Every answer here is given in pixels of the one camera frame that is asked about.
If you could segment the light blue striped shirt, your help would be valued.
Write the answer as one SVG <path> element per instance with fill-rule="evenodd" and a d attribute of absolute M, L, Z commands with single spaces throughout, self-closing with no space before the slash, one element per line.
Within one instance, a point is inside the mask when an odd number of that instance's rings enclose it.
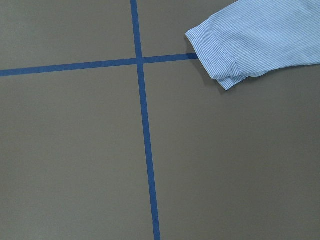
<path fill-rule="evenodd" d="M 248 77 L 320 62 L 317 0 L 239 0 L 188 30 L 211 79 L 229 90 Z"/>

